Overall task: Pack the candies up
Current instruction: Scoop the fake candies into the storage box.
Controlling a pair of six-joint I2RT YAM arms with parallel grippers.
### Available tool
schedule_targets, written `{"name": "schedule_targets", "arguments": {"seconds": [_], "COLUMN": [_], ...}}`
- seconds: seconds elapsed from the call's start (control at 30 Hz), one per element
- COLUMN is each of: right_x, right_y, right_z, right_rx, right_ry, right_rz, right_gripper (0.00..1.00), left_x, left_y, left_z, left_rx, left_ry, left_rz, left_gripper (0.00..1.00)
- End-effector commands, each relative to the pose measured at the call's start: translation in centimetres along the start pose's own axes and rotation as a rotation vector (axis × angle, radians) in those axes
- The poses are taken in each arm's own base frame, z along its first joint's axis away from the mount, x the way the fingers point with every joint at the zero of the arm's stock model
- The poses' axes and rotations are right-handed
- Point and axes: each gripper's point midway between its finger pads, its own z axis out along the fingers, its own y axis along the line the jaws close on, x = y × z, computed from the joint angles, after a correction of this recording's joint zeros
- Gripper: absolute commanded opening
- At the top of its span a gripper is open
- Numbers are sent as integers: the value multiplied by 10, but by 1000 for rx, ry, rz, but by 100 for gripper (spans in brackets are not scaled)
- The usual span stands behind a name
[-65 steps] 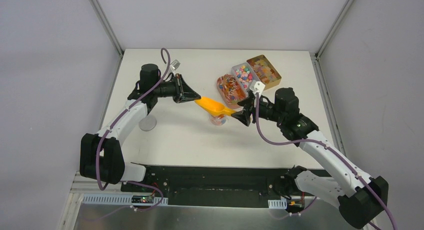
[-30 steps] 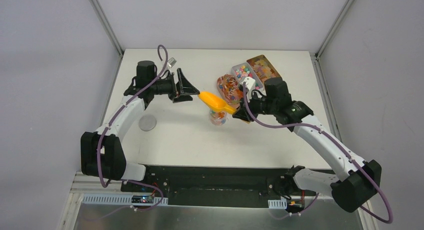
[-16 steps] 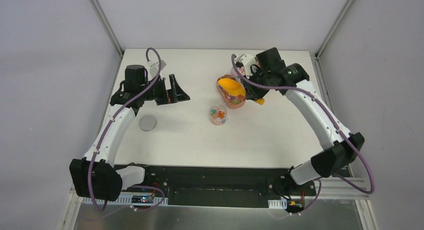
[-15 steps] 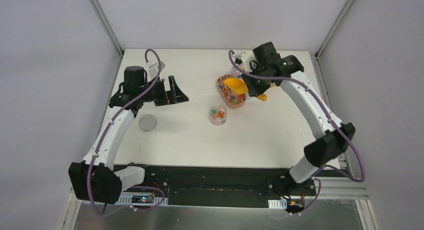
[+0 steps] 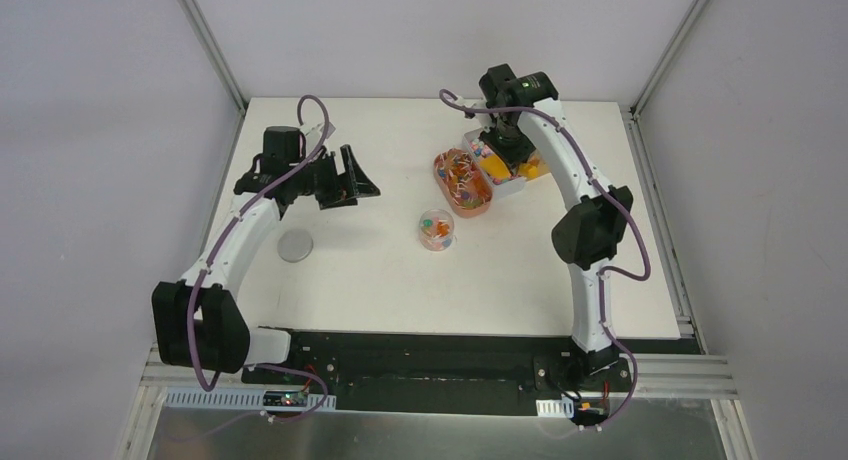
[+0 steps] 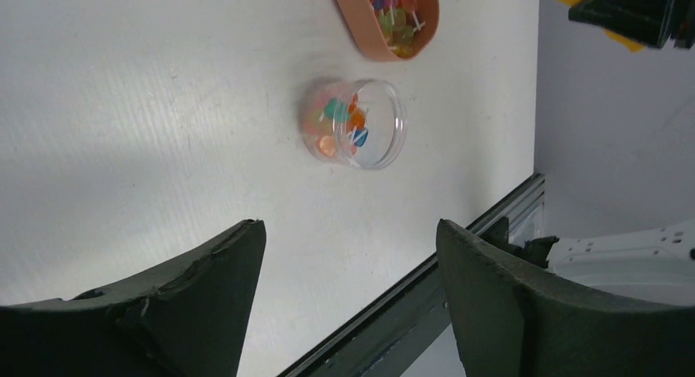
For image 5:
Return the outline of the yellow plastic scoop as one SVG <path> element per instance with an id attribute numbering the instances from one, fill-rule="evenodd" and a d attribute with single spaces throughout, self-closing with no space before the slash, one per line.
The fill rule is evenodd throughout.
<path id="1" fill-rule="evenodd" d="M 517 174 L 518 167 L 512 171 L 506 163 L 497 155 L 489 155 L 480 160 L 481 168 L 489 175 L 490 178 L 497 182 L 506 182 L 514 178 L 521 177 Z"/>

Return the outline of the orange tray of lollipops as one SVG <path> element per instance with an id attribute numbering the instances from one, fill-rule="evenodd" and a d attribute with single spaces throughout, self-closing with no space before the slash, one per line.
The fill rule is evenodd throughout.
<path id="1" fill-rule="evenodd" d="M 456 215 L 473 218 L 489 210 L 493 192 L 469 153 L 457 148 L 442 152 L 435 157 L 433 170 L 437 185 Z"/>

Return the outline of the clear plastic jar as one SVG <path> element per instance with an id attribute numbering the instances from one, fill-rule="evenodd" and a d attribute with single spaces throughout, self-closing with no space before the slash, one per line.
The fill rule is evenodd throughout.
<path id="1" fill-rule="evenodd" d="M 419 218 L 419 242 L 430 251 L 438 252 L 449 248 L 453 243 L 454 234 L 453 217 L 445 210 L 427 210 Z"/>

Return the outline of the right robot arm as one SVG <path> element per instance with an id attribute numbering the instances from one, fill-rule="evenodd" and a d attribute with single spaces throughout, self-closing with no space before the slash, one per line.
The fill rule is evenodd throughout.
<path id="1" fill-rule="evenodd" d="M 558 92 L 543 72 L 523 77 L 501 64 L 479 80 L 490 124 L 480 138 L 513 174 L 538 155 L 548 166 L 566 213 L 552 228 L 551 241 L 570 275 L 573 326 L 569 380 L 583 390 L 607 377 L 619 350 L 607 333 L 610 301 L 602 298 L 600 270 L 617 253 L 633 195 L 615 187 L 573 147 Z"/>

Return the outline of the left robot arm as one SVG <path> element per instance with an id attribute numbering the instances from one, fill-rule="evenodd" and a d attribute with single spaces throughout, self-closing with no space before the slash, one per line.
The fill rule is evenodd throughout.
<path id="1" fill-rule="evenodd" d="M 259 247 L 298 198 L 312 197 L 320 209 L 331 209 L 379 196 L 349 145 L 338 152 L 327 149 L 334 131 L 329 122 L 264 131 L 261 152 L 235 182 L 217 239 L 179 280 L 162 281 L 153 290 L 164 363 L 229 374 L 266 364 L 269 374 L 286 385 L 303 376 L 305 358 L 291 348 L 290 333 L 249 326 L 237 294 Z"/>

